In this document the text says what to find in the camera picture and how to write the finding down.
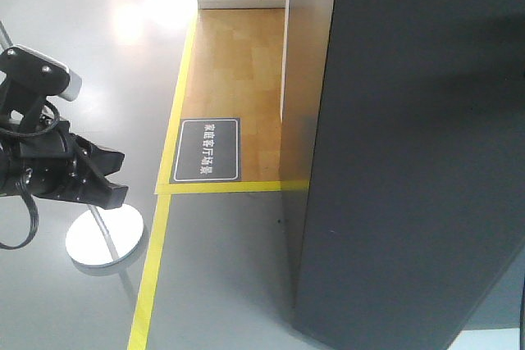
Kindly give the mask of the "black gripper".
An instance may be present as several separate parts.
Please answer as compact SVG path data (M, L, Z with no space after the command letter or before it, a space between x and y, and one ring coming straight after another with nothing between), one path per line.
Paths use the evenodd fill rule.
M57 189L75 162L69 123L61 120L49 96L73 101L82 81L77 75L58 80L40 76L21 83L7 77L1 83L1 195L21 194L21 189L42 197ZM119 208L129 187L107 177L117 173L125 154L77 137L81 155L79 173L88 176L88 204Z

